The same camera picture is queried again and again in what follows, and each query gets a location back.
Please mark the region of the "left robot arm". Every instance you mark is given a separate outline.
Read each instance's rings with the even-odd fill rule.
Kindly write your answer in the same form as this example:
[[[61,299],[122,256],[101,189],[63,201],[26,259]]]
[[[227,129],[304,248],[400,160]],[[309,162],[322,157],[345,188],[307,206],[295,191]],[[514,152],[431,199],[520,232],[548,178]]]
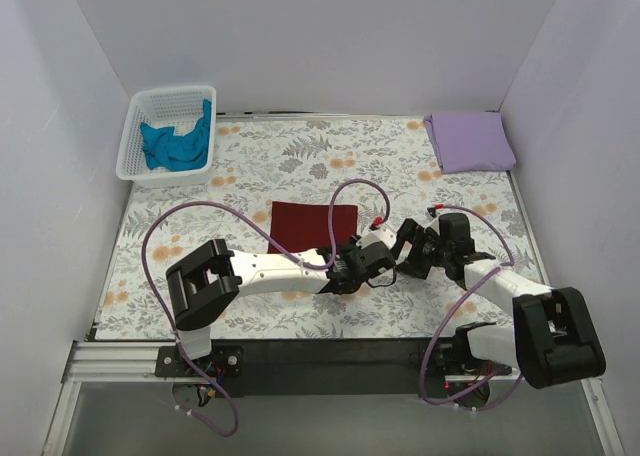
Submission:
[[[352,294],[391,271],[398,254],[394,238],[368,235],[331,249],[309,249],[293,259],[283,254],[231,250],[222,239],[209,241],[166,271],[177,341],[178,363],[193,376],[213,362],[210,326],[234,299],[254,294],[303,292]]]

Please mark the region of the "dark red t-shirt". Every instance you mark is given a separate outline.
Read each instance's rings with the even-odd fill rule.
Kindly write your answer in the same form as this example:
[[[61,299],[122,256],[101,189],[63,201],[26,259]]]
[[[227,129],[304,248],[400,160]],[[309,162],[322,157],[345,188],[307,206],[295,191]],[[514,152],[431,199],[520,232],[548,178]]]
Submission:
[[[328,206],[274,201],[270,236],[287,251],[297,253],[330,245]],[[358,208],[336,205],[333,229],[337,244],[347,243],[357,233]]]

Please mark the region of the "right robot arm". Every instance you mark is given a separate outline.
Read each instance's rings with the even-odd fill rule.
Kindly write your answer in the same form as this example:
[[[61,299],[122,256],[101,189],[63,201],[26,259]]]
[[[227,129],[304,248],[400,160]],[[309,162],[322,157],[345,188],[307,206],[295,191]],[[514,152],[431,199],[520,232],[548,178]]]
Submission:
[[[605,355],[582,293],[533,282],[477,250],[466,215],[446,213],[429,226],[407,219],[394,249],[405,244],[411,248],[400,273],[426,279],[431,269],[441,268],[463,290],[512,319],[509,327],[488,322],[458,327],[452,359],[460,371],[471,374],[497,363],[518,369],[536,389],[604,374]]]

